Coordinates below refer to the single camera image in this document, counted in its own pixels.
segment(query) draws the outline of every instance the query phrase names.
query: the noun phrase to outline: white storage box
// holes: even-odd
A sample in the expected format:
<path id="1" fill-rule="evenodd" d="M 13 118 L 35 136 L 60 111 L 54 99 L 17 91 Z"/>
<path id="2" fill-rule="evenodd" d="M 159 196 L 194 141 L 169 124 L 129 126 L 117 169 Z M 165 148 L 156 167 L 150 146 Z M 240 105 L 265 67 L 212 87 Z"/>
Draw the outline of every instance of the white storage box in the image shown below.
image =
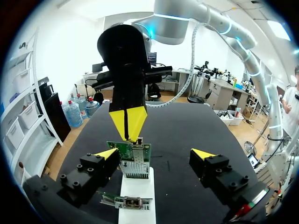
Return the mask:
<path id="1" fill-rule="evenodd" d="M 30 83 L 30 69 L 26 69 L 16 75 L 13 80 L 14 90 L 17 93 L 22 93 L 24 90 L 28 89 L 31 85 Z"/>
<path id="2" fill-rule="evenodd" d="M 28 107 L 19 114 L 20 120 L 23 122 L 27 129 L 30 129 L 31 126 L 37 121 L 38 116 L 35 107 L 35 101 L 29 103 Z"/>
<path id="3" fill-rule="evenodd" d="M 240 113 L 241 117 L 239 118 L 235 118 L 235 111 L 228 111 L 228 113 L 230 115 L 232 115 L 233 117 L 233 121 L 229 124 L 230 126 L 239 126 L 242 122 L 242 120 L 244 119 L 244 117 L 242 116 L 242 114 Z"/>
<path id="4" fill-rule="evenodd" d="M 8 132 L 6 133 L 6 136 L 13 144 L 15 149 L 17 149 L 24 138 L 24 133 L 21 129 L 18 118 L 16 118 L 16 120 L 12 123 Z"/>
<path id="5" fill-rule="evenodd" d="M 221 119 L 223 121 L 223 123 L 228 127 L 229 124 L 234 120 L 234 117 L 228 113 L 229 115 L 229 119 L 228 120 L 224 120 L 224 119 Z"/>

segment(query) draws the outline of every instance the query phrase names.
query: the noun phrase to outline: white cable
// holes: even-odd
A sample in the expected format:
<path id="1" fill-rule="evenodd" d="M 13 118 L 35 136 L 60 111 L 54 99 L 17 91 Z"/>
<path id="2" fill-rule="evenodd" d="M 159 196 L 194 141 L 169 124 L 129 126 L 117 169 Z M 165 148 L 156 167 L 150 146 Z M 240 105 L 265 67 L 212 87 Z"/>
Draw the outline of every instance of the white cable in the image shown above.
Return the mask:
<path id="1" fill-rule="evenodd" d="M 184 87 L 181 89 L 181 91 L 170 101 L 168 101 L 167 103 L 164 104 L 159 104 L 159 105 L 152 105 L 152 104 L 146 104 L 146 106 L 148 107 L 164 107 L 164 106 L 168 106 L 169 104 L 171 104 L 172 102 L 174 102 L 175 100 L 177 100 L 188 88 L 189 84 L 192 81 L 193 78 L 193 72 L 194 72 L 194 61 L 195 61 L 195 41 L 196 41 L 196 33 L 198 31 L 198 29 L 200 28 L 201 23 L 197 23 L 194 30 L 193 30 L 193 34 L 192 34 L 192 57 L 191 57 L 191 67 L 190 67 L 190 74 L 188 76 L 188 79 L 184 85 Z"/>

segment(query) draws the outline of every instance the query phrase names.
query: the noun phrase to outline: ceiling light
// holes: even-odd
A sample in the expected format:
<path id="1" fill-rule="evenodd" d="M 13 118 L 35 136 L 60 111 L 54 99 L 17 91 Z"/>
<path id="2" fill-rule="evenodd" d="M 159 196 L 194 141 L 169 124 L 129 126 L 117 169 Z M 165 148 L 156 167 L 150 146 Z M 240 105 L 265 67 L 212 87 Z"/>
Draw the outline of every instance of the ceiling light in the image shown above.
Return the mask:
<path id="1" fill-rule="evenodd" d="M 294 83 L 297 83 L 297 79 L 295 76 L 291 76 L 291 80 L 294 82 Z"/>
<path id="2" fill-rule="evenodd" d="M 290 37 L 288 35 L 288 33 L 286 32 L 286 30 L 284 29 L 284 27 L 279 23 L 279 22 L 275 22 L 275 21 L 268 21 L 269 26 L 271 27 L 273 33 L 275 34 L 275 36 L 282 38 L 282 39 L 286 39 L 288 41 L 290 41 Z"/>

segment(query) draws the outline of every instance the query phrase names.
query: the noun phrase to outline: blue water bottle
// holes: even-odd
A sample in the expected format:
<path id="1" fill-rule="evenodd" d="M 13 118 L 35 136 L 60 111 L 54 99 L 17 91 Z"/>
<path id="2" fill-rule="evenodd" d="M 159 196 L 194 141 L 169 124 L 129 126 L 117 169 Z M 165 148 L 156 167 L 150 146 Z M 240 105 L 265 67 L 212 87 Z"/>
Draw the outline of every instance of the blue water bottle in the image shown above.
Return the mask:
<path id="1" fill-rule="evenodd" d="M 79 108 L 80 108 L 80 112 L 81 112 L 81 116 L 83 119 L 87 118 L 87 114 L 85 111 L 86 108 L 86 100 L 85 97 L 81 97 L 80 93 L 77 94 L 77 99 L 75 100 L 75 102 L 77 104 L 79 104 Z"/>
<path id="2" fill-rule="evenodd" d="M 97 101 L 94 101 L 92 97 L 89 97 L 89 103 L 86 105 L 86 114 L 90 118 L 96 110 L 100 107 L 100 104 Z"/>
<path id="3" fill-rule="evenodd" d="M 69 100 L 67 114 L 69 115 L 71 126 L 79 127 L 83 123 L 79 105 L 71 100 Z"/>
<path id="4" fill-rule="evenodd" d="M 61 105 L 62 110 L 63 110 L 63 112 L 64 112 L 64 115 L 65 115 L 65 118 L 66 118 L 66 120 L 67 120 L 67 123 L 68 123 L 69 125 L 71 125 L 71 123 L 70 123 L 70 118 L 69 118 L 69 115 L 68 115 L 68 113 L 67 113 L 67 111 L 68 111 L 68 109 L 69 109 L 69 106 L 68 106 L 68 105 L 65 105 L 65 104 L 62 104 L 61 101 L 60 101 L 60 105 Z"/>

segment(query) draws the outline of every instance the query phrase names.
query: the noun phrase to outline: green circuit board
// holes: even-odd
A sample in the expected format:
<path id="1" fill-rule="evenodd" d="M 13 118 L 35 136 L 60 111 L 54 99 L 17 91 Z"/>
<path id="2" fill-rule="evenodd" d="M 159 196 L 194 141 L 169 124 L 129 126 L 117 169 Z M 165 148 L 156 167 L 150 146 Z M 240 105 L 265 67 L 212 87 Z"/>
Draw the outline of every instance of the green circuit board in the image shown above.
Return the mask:
<path id="1" fill-rule="evenodd" d="M 134 161 L 133 150 L 143 150 L 144 162 L 150 162 L 151 144 L 142 144 L 142 146 L 133 145 L 133 143 L 107 141 L 109 148 L 118 148 L 122 160 Z"/>

